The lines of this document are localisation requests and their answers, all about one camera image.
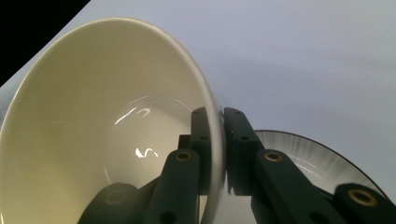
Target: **black background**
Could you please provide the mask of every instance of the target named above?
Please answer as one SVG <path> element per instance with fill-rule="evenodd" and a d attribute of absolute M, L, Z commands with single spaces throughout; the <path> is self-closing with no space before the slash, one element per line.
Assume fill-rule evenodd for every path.
<path fill-rule="evenodd" d="M 22 68 L 90 1 L 5 1 L 0 6 L 0 86 Z"/>

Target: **white plate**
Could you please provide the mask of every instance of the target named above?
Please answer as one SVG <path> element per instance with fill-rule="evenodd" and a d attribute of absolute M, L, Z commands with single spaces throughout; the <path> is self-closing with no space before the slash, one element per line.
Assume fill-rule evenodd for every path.
<path fill-rule="evenodd" d="M 104 186 L 140 188 L 157 177 L 191 111 L 205 106 L 212 182 L 204 219 L 223 177 L 217 104 L 191 56 L 160 28 L 109 18 L 53 44 L 22 82 L 0 136 L 2 222 L 77 223 Z"/>
<path fill-rule="evenodd" d="M 357 183 L 383 191 L 353 163 L 322 144 L 293 133 L 256 131 L 265 148 L 286 153 L 315 186 L 333 194 L 340 184 Z M 255 224 L 250 197 L 223 192 L 215 223 Z"/>

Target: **black metal bracket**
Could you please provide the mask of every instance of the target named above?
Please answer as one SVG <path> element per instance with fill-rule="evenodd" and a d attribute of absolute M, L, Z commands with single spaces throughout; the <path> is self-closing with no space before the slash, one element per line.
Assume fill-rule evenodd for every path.
<path fill-rule="evenodd" d="M 229 191 L 251 196 L 259 224 L 396 223 L 396 207 L 372 189 L 349 183 L 334 195 L 316 188 L 283 152 L 265 149 L 242 111 L 224 109 Z M 204 108 L 191 113 L 191 134 L 179 136 L 161 175 L 141 189 L 102 189 L 79 224 L 198 223 L 199 195 L 208 193 L 210 131 Z"/>

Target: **brass screw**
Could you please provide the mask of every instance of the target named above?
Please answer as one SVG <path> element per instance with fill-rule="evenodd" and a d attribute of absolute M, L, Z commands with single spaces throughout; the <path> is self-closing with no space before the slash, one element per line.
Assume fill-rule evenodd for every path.
<path fill-rule="evenodd" d="M 364 206 L 374 207 L 378 204 L 376 198 L 363 189 L 350 189 L 347 195 L 355 202 Z"/>
<path fill-rule="evenodd" d="M 282 156 L 276 152 L 267 152 L 264 154 L 264 158 L 268 161 L 282 161 Z"/>

